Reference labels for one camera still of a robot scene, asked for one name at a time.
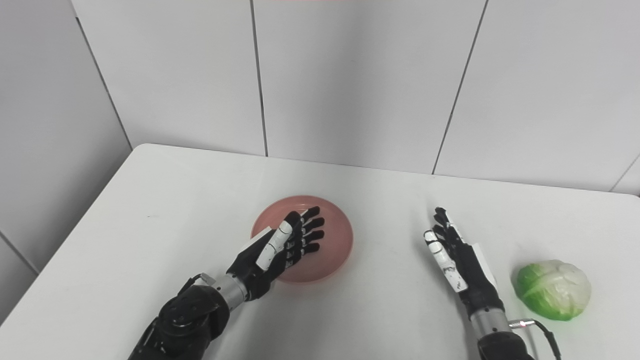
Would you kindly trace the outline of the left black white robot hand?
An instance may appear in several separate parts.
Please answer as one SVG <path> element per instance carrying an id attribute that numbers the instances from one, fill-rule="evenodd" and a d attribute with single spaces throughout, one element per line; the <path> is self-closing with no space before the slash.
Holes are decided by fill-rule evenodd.
<path id="1" fill-rule="evenodd" d="M 278 227 L 266 227 L 238 253 L 226 273 L 240 283 L 244 301 L 260 299 L 286 269 L 320 250 L 318 241 L 325 237 L 320 213 L 318 206 L 292 210 Z"/>

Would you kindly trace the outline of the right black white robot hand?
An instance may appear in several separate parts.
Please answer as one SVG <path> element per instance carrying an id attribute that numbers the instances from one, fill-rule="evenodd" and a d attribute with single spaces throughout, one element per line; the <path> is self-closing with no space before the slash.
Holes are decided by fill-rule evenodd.
<path id="1" fill-rule="evenodd" d="M 483 268 L 477 247 L 464 241 L 443 207 L 435 207 L 436 224 L 423 233 L 425 243 L 467 315 L 505 310 L 490 272 Z"/>

